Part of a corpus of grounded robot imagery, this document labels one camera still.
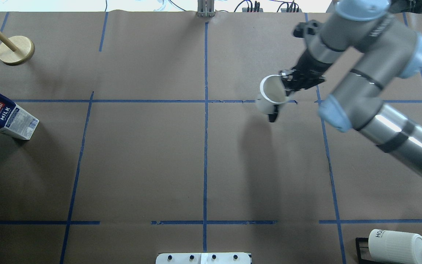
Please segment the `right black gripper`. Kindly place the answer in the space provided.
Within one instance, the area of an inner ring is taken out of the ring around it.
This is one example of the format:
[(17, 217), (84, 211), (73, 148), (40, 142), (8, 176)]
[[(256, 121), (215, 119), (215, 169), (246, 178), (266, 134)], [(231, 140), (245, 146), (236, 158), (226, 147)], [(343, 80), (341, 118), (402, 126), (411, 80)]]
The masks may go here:
[(291, 96), (301, 89), (310, 89), (325, 81), (323, 74), (332, 63), (320, 62), (313, 57), (309, 50), (305, 50), (298, 62), (291, 70), (280, 70), (286, 96)]

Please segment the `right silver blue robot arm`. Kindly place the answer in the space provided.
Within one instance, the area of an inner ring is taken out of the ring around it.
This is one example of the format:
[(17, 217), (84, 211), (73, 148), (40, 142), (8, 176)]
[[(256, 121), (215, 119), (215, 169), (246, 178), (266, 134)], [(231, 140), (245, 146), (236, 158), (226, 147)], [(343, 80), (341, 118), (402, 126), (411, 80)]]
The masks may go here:
[(325, 81), (325, 72), (353, 47), (361, 58), (323, 100), (318, 115), (340, 132), (354, 129), (422, 177), (422, 126), (380, 98), (394, 78), (422, 70), (422, 34), (389, 12), (389, 0), (340, 0), (326, 22), (293, 31), (306, 49), (280, 80), (286, 95)]

